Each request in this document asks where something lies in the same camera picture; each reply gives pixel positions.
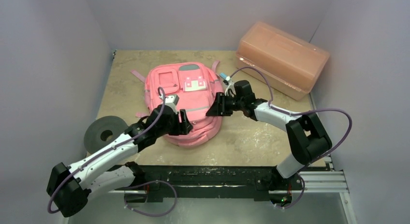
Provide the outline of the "pink backpack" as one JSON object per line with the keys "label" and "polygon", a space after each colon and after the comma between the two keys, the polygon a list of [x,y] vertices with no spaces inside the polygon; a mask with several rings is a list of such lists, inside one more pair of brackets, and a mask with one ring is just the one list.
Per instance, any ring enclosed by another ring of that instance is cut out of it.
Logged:
{"label": "pink backpack", "polygon": [[208,117],[207,111],[215,101],[218,92],[223,92],[216,74],[219,61],[207,67],[200,62],[185,62],[160,65],[147,76],[136,70],[131,73],[144,82],[144,100],[149,111],[162,104],[157,89],[162,87],[167,97],[177,99],[176,108],[186,110],[193,130],[188,135],[164,138],[177,146],[193,148],[212,139],[220,130],[222,118]]}

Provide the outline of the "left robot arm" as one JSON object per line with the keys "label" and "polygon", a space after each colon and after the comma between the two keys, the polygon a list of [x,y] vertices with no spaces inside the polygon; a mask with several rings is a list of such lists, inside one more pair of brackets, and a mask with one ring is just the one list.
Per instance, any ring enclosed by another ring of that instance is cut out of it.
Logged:
{"label": "left robot arm", "polygon": [[148,181],[145,172],[135,162],[116,164],[154,145],[164,135],[187,135],[192,130],[185,109],[176,111],[170,105],[159,105],[94,154],[70,165],[55,165],[46,188],[50,196],[47,212],[71,217],[100,194],[162,184],[160,179]]}

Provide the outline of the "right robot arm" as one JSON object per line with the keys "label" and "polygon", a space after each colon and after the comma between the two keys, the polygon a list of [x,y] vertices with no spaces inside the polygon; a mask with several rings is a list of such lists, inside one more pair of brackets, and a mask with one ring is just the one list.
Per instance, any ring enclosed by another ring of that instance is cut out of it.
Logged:
{"label": "right robot arm", "polygon": [[276,166],[277,172],[271,176],[276,188],[284,188],[290,183],[291,176],[332,147],[332,141],[316,113],[300,115],[286,110],[279,111],[270,106],[267,100],[256,98],[246,80],[234,83],[234,94],[217,92],[206,115],[227,117],[235,111],[241,111],[254,121],[270,124],[286,132],[291,153]]}

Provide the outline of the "grey tape roll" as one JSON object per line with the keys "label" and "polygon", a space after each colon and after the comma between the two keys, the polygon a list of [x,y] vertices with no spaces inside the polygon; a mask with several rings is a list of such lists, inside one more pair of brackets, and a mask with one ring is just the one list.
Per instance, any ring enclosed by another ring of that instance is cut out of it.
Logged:
{"label": "grey tape roll", "polygon": [[120,117],[105,116],[95,120],[86,130],[84,147],[90,154],[94,154],[118,138],[128,124]]}

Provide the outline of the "orange plastic storage box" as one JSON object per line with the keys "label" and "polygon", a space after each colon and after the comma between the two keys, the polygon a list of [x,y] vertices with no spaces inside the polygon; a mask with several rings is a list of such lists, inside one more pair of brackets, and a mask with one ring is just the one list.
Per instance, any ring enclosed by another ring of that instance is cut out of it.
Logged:
{"label": "orange plastic storage box", "polygon": [[312,91],[329,58],[327,51],[257,22],[239,42],[236,66],[299,101]]}

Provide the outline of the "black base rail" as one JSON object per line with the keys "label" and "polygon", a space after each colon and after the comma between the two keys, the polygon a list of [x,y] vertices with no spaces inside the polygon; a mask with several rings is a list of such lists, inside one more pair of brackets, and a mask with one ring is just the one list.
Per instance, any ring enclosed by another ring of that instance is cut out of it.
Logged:
{"label": "black base rail", "polygon": [[299,175],[281,179],[273,166],[165,166],[140,165],[135,170],[136,186],[120,186],[114,192],[125,193],[126,200],[135,202],[137,195],[147,195],[147,202],[164,198],[236,198],[270,201],[288,205],[301,192],[343,193],[348,186],[343,172],[326,168],[310,168]]}

